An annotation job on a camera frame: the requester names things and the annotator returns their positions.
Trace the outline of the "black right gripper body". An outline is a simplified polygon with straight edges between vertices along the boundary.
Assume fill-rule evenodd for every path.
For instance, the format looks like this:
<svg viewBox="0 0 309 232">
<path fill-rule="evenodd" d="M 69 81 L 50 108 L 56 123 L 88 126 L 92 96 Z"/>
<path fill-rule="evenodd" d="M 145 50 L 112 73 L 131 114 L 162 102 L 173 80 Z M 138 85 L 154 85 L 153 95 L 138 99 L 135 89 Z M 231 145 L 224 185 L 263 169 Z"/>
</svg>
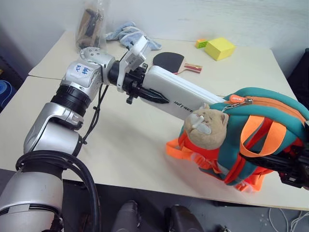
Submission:
<svg viewBox="0 0 309 232">
<path fill-rule="evenodd" d="M 305 143 L 303 155 L 299 155 L 291 171 L 278 171 L 281 182 L 296 188 L 309 188 L 309 144 Z"/>
</svg>

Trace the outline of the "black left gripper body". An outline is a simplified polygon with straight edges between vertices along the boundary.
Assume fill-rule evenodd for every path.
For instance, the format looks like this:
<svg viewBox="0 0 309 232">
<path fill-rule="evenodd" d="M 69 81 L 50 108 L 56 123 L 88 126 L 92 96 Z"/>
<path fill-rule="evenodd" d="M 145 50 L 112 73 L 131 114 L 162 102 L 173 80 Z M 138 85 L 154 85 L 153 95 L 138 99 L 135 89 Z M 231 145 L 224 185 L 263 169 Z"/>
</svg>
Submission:
<svg viewBox="0 0 309 232">
<path fill-rule="evenodd" d="M 132 104 L 133 99 L 139 97 L 139 89 L 142 87 L 145 73 L 146 71 L 144 71 L 142 66 L 139 66 L 135 70 L 125 74 L 122 88 L 129 96 L 126 100 L 128 104 Z"/>
</svg>

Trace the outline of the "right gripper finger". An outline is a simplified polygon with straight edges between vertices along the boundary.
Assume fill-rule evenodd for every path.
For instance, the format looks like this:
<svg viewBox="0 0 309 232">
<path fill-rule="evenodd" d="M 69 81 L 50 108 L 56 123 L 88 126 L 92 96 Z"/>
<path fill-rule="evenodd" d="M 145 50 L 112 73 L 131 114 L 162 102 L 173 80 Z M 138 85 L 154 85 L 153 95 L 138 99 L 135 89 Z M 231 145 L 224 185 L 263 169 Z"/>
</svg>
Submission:
<svg viewBox="0 0 309 232">
<path fill-rule="evenodd" d="M 290 145 L 288 153 L 289 155 L 303 155 L 304 147 L 298 145 Z"/>
<path fill-rule="evenodd" d="M 299 150 L 290 150 L 290 152 L 282 151 L 278 154 L 263 157 L 247 157 L 243 155 L 243 158 L 251 164 L 273 171 L 291 171 L 295 167 L 299 155 Z"/>
</svg>

